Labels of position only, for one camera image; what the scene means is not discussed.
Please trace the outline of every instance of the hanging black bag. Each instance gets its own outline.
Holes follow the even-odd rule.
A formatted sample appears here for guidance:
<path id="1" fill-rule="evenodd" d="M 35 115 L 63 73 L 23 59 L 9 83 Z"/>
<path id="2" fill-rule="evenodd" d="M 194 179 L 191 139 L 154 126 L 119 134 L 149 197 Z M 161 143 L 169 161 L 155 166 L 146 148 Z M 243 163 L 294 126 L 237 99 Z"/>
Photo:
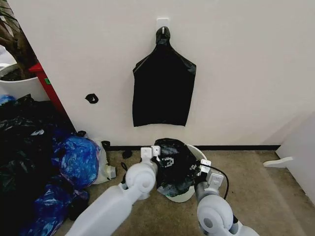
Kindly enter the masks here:
<path id="1" fill-rule="evenodd" d="M 161 27 L 153 52 L 136 64 L 132 104 L 133 125 L 186 125 L 196 65 L 170 45 L 170 32 Z"/>

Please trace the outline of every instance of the green label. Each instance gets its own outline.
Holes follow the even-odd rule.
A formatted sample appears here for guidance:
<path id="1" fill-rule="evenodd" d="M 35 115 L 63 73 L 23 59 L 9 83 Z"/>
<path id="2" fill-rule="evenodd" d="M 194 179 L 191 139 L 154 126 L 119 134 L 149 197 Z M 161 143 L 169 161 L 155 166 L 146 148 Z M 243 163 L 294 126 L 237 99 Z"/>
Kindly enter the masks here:
<path id="1" fill-rule="evenodd" d="M 51 85 L 51 83 L 50 83 L 48 78 L 45 78 L 44 81 L 46 82 L 46 84 Z"/>

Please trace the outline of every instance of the black cable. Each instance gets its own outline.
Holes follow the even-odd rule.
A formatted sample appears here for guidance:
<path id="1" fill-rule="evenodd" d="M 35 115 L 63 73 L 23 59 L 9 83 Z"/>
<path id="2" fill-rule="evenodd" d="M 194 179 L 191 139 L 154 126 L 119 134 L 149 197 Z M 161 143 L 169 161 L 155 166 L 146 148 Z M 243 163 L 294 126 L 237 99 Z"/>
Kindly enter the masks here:
<path id="1" fill-rule="evenodd" d="M 127 165 L 124 162 L 122 162 L 120 164 L 121 164 L 122 168 L 127 172 L 128 171 Z"/>
<path id="2" fill-rule="evenodd" d="M 222 170 L 220 170 L 220 169 L 218 169 L 216 167 L 208 166 L 208 165 L 205 165 L 205 164 L 201 164 L 201 165 L 209 167 L 209 168 L 214 169 L 216 171 L 219 171 L 220 173 L 222 173 L 225 176 L 225 178 L 226 178 L 226 191 L 225 191 L 225 195 L 224 195 L 223 198 L 226 199 L 227 194 L 228 194 L 228 189 L 229 189 L 229 186 L 230 186 L 227 175 Z"/>

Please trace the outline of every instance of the black baseboard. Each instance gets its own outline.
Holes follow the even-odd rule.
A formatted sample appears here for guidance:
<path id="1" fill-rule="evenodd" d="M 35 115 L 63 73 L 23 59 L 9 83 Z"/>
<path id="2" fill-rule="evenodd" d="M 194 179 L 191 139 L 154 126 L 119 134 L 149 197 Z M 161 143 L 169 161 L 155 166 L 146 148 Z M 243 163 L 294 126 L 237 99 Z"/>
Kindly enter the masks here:
<path id="1" fill-rule="evenodd" d="M 142 146 L 110 146 L 109 151 L 119 150 L 140 150 Z M 277 150 L 280 145 L 210 145 L 199 146 L 196 145 L 199 150 L 213 150 L 213 151 L 264 151 L 264 150 Z"/>

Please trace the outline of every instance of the crumpled plastic bag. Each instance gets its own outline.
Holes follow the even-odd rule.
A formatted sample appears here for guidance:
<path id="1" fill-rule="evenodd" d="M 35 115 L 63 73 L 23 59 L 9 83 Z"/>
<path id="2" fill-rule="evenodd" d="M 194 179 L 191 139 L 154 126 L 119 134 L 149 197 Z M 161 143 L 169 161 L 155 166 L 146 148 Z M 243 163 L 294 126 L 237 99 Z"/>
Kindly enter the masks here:
<path id="1" fill-rule="evenodd" d="M 55 150 L 60 173 L 75 189 L 90 186 L 98 175 L 100 147 L 84 137 L 71 136 Z"/>
<path id="2" fill-rule="evenodd" d="M 72 132 L 50 101 L 26 95 L 0 106 L 0 234 L 18 234 L 50 176 L 59 173 L 51 164 L 53 146 Z"/>
<path id="3" fill-rule="evenodd" d="M 161 155 L 155 160 L 157 191 L 168 197 L 186 193 L 199 172 L 200 161 L 179 140 L 158 139 L 155 145 L 161 147 Z"/>
<path id="4" fill-rule="evenodd" d="M 8 94 L 0 95 L 0 106 L 6 102 L 15 101 L 15 100 L 16 100 L 15 97 L 11 95 L 8 95 Z"/>
<path id="5" fill-rule="evenodd" d="M 33 218 L 19 235 L 52 236 L 69 215 L 73 203 L 83 202 L 87 207 L 88 200 L 88 192 L 73 191 L 61 176 L 53 177 L 51 183 L 45 186 L 44 194 L 34 202 Z"/>

